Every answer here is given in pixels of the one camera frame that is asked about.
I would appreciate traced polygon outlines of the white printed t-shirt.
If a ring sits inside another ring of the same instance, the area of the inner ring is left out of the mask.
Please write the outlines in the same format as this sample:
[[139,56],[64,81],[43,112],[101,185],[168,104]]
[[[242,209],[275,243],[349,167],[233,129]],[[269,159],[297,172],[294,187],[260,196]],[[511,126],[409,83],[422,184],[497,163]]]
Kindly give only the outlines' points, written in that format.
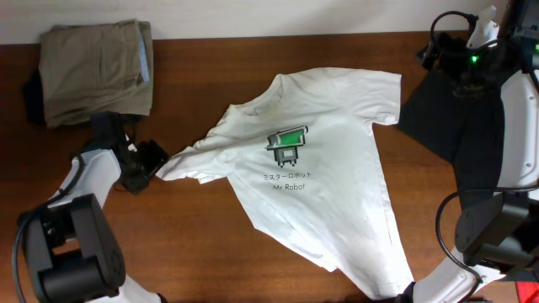
[[395,125],[401,77],[319,67],[277,75],[229,107],[206,137],[159,170],[166,181],[225,178],[253,227],[373,300],[413,282],[373,125]]

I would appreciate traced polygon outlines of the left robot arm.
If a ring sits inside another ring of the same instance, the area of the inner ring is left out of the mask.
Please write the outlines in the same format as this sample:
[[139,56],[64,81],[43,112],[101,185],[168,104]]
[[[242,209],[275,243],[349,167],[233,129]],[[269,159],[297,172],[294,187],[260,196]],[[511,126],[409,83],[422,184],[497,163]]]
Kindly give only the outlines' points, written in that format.
[[13,241],[13,280],[24,255],[35,297],[44,303],[154,302],[165,297],[127,275],[120,245],[103,207],[111,189],[137,195],[169,159],[153,140],[136,142],[124,114],[90,118],[92,139],[72,159],[55,194],[19,216]]

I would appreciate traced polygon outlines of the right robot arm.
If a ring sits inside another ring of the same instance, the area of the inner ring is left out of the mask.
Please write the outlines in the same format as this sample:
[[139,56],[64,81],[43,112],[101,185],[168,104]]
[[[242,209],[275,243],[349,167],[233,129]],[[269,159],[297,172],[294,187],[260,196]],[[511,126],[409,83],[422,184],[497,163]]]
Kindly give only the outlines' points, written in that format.
[[538,0],[466,15],[468,37],[430,31],[427,71],[398,129],[454,170],[454,247],[399,302],[469,302],[494,281],[538,284]]

